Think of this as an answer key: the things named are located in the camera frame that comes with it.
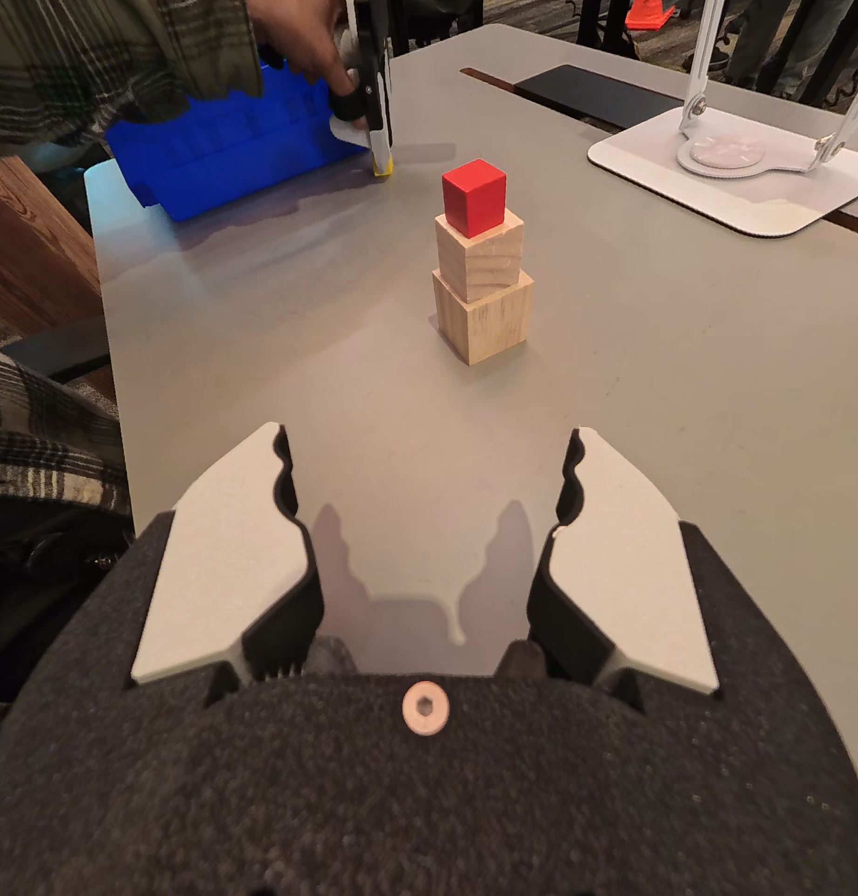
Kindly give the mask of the blue plastic bin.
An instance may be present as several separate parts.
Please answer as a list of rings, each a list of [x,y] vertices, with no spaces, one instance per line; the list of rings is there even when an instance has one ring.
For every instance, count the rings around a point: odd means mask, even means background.
[[[287,68],[262,65],[264,94],[191,100],[159,125],[121,121],[106,141],[141,206],[160,205],[173,221],[249,196],[364,152],[336,139],[328,87]]]

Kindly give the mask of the large natural wooden cube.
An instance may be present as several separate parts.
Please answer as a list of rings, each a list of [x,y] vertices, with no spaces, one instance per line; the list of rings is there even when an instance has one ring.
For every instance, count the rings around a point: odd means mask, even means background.
[[[432,272],[432,283],[439,332],[468,365],[527,340],[535,282],[524,271],[516,284],[469,303],[457,296],[439,270]]]

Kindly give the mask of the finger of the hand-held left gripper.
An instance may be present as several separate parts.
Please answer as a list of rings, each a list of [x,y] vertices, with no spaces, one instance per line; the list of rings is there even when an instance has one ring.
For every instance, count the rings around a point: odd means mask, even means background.
[[[370,152],[374,168],[393,168],[390,98],[381,70],[370,76]]]

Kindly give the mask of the black flat tablet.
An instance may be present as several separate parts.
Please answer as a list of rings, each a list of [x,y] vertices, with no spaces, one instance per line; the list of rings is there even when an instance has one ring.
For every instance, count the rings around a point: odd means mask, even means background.
[[[515,83],[513,92],[569,118],[589,118],[618,130],[682,108],[677,98],[570,64]]]

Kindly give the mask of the person's left hand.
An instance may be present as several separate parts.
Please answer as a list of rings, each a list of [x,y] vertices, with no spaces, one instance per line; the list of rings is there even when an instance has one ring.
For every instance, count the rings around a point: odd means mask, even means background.
[[[344,1],[247,1],[258,45],[268,45],[311,84],[324,81],[345,97],[356,90],[335,45],[335,27],[347,19]]]

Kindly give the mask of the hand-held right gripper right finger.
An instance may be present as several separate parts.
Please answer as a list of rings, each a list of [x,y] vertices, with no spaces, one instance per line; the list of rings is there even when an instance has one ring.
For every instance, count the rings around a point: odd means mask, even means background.
[[[573,429],[556,523],[526,605],[554,672],[613,687],[627,672],[705,696],[720,686],[677,512],[602,436]]]

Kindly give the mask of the person's dark trousers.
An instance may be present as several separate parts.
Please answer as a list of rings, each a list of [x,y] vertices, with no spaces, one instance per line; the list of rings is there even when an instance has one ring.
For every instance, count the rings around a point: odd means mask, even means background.
[[[0,497],[0,703],[16,699],[133,539],[126,514]]]

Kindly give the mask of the small natural wooden cube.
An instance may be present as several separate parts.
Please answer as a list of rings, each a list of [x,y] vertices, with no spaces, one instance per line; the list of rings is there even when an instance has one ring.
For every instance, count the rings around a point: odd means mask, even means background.
[[[487,297],[519,281],[524,221],[504,209],[502,223],[468,238],[441,214],[435,218],[436,273],[466,303]]]

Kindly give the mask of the white stand with wooden board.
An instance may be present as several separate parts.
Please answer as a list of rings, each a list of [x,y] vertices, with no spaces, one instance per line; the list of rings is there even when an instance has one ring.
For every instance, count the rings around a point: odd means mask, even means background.
[[[724,1],[703,9],[681,109],[592,145],[595,166],[751,237],[799,232],[858,199],[858,92],[837,128],[817,140],[738,117],[705,95]]]

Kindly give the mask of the person's plaid shirt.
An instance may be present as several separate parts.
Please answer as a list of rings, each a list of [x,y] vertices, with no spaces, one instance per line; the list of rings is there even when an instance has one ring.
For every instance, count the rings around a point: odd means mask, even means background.
[[[0,498],[132,515],[118,420],[3,353]]]

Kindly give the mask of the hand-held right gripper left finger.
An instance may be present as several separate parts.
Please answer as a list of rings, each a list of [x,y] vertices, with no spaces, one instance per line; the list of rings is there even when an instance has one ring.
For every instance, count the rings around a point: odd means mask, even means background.
[[[303,666],[324,600],[297,513],[288,435],[276,422],[188,487],[133,661],[137,685],[227,664],[245,686]]]

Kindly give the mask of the red wooden cube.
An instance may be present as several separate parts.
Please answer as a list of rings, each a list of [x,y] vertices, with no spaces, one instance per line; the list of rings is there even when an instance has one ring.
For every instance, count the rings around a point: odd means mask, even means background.
[[[474,160],[442,175],[447,223],[465,238],[502,225],[506,213],[507,175],[484,160]]]

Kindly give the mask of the black table bracket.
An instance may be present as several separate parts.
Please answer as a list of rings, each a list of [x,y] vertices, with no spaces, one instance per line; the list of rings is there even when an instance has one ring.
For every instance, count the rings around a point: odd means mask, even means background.
[[[3,346],[0,353],[63,385],[111,364],[103,315],[66,322],[52,330],[11,342]]]

